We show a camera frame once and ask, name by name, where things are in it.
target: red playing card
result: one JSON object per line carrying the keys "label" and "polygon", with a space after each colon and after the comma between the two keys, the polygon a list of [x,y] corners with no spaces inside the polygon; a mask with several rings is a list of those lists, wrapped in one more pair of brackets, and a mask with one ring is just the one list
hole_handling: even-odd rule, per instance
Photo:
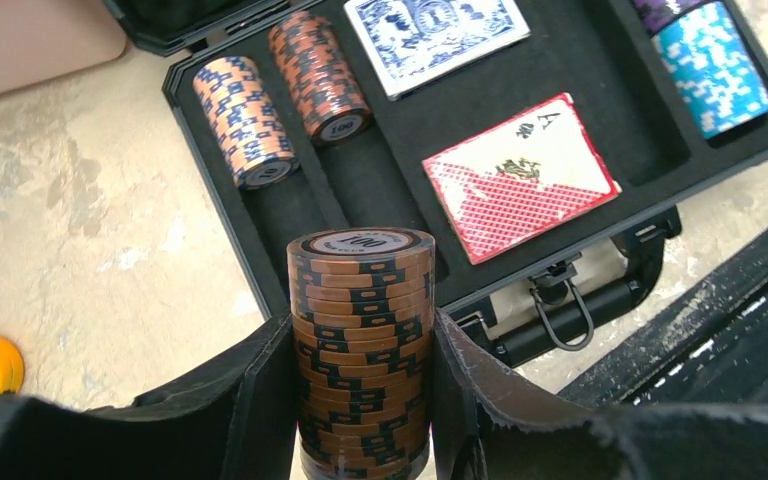
{"label": "red playing card", "polygon": [[473,265],[620,193],[569,94],[422,164]]}

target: purple poker chip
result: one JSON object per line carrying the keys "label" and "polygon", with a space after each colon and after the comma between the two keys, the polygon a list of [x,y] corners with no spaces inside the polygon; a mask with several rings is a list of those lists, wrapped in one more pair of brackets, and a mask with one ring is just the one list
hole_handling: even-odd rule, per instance
{"label": "purple poker chip", "polygon": [[657,35],[688,10],[706,0],[632,0],[649,35]]}

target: brown poker chip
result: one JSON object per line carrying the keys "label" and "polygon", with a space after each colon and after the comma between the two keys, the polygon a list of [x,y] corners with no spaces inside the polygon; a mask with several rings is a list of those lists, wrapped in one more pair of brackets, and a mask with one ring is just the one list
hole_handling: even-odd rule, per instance
{"label": "brown poker chip", "polygon": [[335,315],[370,315],[373,313],[389,313],[408,308],[431,297],[431,291],[418,290],[401,297],[387,300],[372,300],[369,302],[332,302],[292,295],[294,303],[301,308],[320,313],[333,313]]}
{"label": "brown poker chip", "polygon": [[430,261],[392,270],[386,273],[365,273],[359,275],[331,275],[327,273],[316,273],[301,268],[290,268],[290,278],[300,284],[315,285],[317,287],[330,288],[364,288],[364,287],[385,287],[396,283],[404,283],[411,280],[422,278],[423,275],[431,272],[432,264]]}
{"label": "brown poker chip", "polygon": [[325,327],[322,325],[314,325],[295,315],[292,316],[292,319],[293,328],[295,330],[323,340],[339,340],[343,342],[398,337],[408,333],[422,333],[426,329],[431,328],[431,318],[426,317],[423,321],[423,318],[421,318],[420,315],[392,325],[367,328]]}
{"label": "brown poker chip", "polygon": [[[390,472],[393,469],[405,467],[410,462],[418,458],[424,450],[427,448],[427,443],[415,448],[413,451],[405,452],[400,455],[388,455],[390,461],[382,462],[381,458],[375,457],[361,457],[361,458],[347,458],[325,455],[321,452],[317,452],[316,449],[310,445],[305,445],[302,442],[302,449],[311,460],[314,460],[313,466],[317,469],[325,471],[331,474],[341,474],[343,478],[377,478],[380,475],[386,475],[384,472]],[[362,469],[365,476],[357,477],[354,474],[349,473],[353,469]]]}
{"label": "brown poker chip", "polygon": [[403,398],[407,401],[424,391],[425,378],[421,375],[416,375],[408,380],[393,385],[367,389],[343,390],[325,387],[302,377],[299,388],[302,390],[302,398],[316,396],[345,403],[370,403],[389,398]]}
{"label": "brown poker chip", "polygon": [[425,392],[419,391],[410,398],[387,398],[384,400],[377,400],[373,402],[336,402],[334,400],[327,400],[311,395],[303,399],[305,402],[313,407],[321,408],[329,412],[341,412],[350,414],[360,413],[372,413],[381,412],[384,410],[390,410],[398,407],[399,405],[406,405],[411,403],[419,403],[425,400]]}
{"label": "brown poker chip", "polygon": [[[314,143],[338,143],[369,125],[372,112],[323,17],[307,11],[294,12],[272,28],[268,40],[275,63]],[[335,81],[320,83],[315,98],[302,95],[299,84],[309,85],[311,76],[319,74]]]}
{"label": "brown poker chip", "polygon": [[[341,457],[348,459],[355,458],[375,458],[379,461],[384,458],[391,457],[390,461],[399,458],[397,455],[406,456],[409,452],[416,451],[418,448],[425,445],[428,442],[428,430],[424,432],[422,430],[416,430],[413,435],[402,442],[394,442],[391,444],[374,445],[371,447],[343,447],[339,445],[333,445],[330,443],[317,442],[316,439],[308,440],[302,436],[302,441],[307,444],[308,447],[316,451],[321,455],[328,455],[332,458],[330,461],[338,461]],[[317,457],[319,460],[324,460],[325,457]]]}
{"label": "brown poker chip", "polygon": [[373,455],[356,455],[354,452],[351,452],[352,454],[350,455],[348,454],[349,452],[336,454],[325,453],[312,446],[310,443],[302,440],[302,448],[305,450],[305,452],[307,452],[308,455],[311,456],[311,458],[330,465],[339,465],[341,463],[351,464],[354,468],[369,468],[380,465],[388,465],[398,460],[407,459],[409,452],[412,452],[420,446],[424,445],[425,443],[423,442],[420,445],[395,448]]}
{"label": "brown poker chip", "polygon": [[325,410],[323,408],[312,405],[306,400],[302,400],[301,409],[302,409],[302,412],[312,417],[316,417],[321,420],[326,420],[331,423],[339,423],[343,425],[368,425],[368,424],[379,424],[381,422],[385,422],[387,420],[404,415],[412,411],[414,408],[419,408],[420,406],[425,405],[424,402],[425,402],[424,398],[418,398],[418,399],[412,399],[406,403],[397,405],[388,410],[358,413],[358,412],[340,412],[340,411]]}
{"label": "brown poker chip", "polygon": [[416,480],[428,463],[429,446],[408,456],[409,463],[388,464],[372,468],[347,468],[325,464],[311,458],[302,449],[300,453],[302,471],[310,480],[340,480],[344,478],[370,480]]}
{"label": "brown poker chip", "polygon": [[[304,351],[303,345],[297,344],[300,348],[296,351],[296,357],[299,360],[299,365],[303,366],[315,373],[321,373],[330,377],[340,378],[364,378],[364,377],[379,377],[382,375],[390,375],[397,373],[401,370],[410,370],[420,368],[422,361],[428,357],[428,353],[431,346],[430,337],[428,340],[422,342],[416,342],[419,344],[415,353],[406,354],[404,356],[395,358],[392,363],[374,363],[363,365],[346,365],[336,364],[322,360],[322,358],[328,360],[339,360],[343,362],[354,361],[354,357],[348,359],[348,356],[364,355],[364,354],[330,354],[330,352],[313,352]],[[341,355],[340,358],[334,358],[334,355]]]}
{"label": "brown poker chip", "polygon": [[433,261],[434,237],[406,228],[350,228],[300,237],[287,245],[293,268],[332,275],[402,270]]}
{"label": "brown poker chip", "polygon": [[341,328],[366,328],[394,325],[405,320],[421,315],[423,320],[433,318],[432,305],[424,301],[395,312],[379,313],[375,315],[333,315],[330,313],[317,313],[300,308],[295,303],[290,305],[293,315],[314,325]]}
{"label": "brown poker chip", "polygon": [[374,435],[338,435],[324,430],[311,430],[306,425],[299,425],[299,434],[311,445],[330,447],[368,448],[389,447],[404,444],[411,438],[427,437],[429,424],[426,416],[411,414],[410,421],[404,427]]}
{"label": "brown poker chip", "polygon": [[411,410],[407,410],[406,408],[394,408],[392,410],[365,415],[363,420],[361,420],[364,423],[347,423],[349,420],[335,422],[328,420],[328,412],[302,405],[299,412],[299,423],[305,424],[305,428],[312,431],[325,431],[337,435],[376,435],[384,432],[392,432],[405,425],[417,424],[425,421],[426,405],[423,403],[415,406]]}
{"label": "brown poker chip", "polygon": [[395,373],[390,373],[387,375],[380,375],[377,377],[347,378],[341,376],[326,375],[313,371],[310,368],[310,359],[307,359],[307,362],[304,360],[304,358],[299,358],[299,373],[302,377],[317,385],[337,390],[368,390],[373,388],[388,387],[390,385],[395,385],[404,382],[405,380],[419,376],[427,368],[424,362],[420,362],[409,368],[405,368],[403,370],[399,370]]}
{"label": "brown poker chip", "polygon": [[418,333],[410,332],[410,333],[405,333],[403,335],[389,337],[389,338],[381,338],[378,340],[344,342],[340,340],[324,340],[321,338],[316,338],[295,329],[295,327],[293,328],[293,333],[295,335],[296,341],[298,341],[299,343],[305,344],[306,346],[310,347],[313,350],[319,350],[319,351],[322,351],[323,353],[333,352],[333,353],[340,353],[340,354],[350,354],[350,353],[373,354],[369,358],[378,358],[380,361],[384,363],[387,363],[386,360],[389,358],[398,357],[398,355],[394,354],[396,353],[396,350],[400,350],[404,354],[415,353],[416,352],[415,349],[404,348],[404,347],[411,346],[411,347],[419,348],[418,345],[413,345],[413,344],[416,342],[419,342],[423,338],[430,338],[430,335],[427,335],[428,333],[430,333],[430,331],[431,331],[431,324],[427,323],[425,324],[425,328],[423,328],[423,330]]}

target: blue playing card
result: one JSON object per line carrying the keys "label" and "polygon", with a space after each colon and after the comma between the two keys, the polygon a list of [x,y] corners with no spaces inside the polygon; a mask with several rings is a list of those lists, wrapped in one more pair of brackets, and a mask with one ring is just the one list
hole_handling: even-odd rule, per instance
{"label": "blue playing card", "polygon": [[391,100],[530,33],[514,0],[349,0],[345,10]]}

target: case lid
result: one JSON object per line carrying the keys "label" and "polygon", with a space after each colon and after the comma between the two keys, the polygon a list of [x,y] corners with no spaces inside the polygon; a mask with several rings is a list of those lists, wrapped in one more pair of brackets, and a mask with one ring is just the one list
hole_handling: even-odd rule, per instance
{"label": "case lid", "polygon": [[205,40],[277,13],[289,0],[104,0],[138,48],[169,56]]}

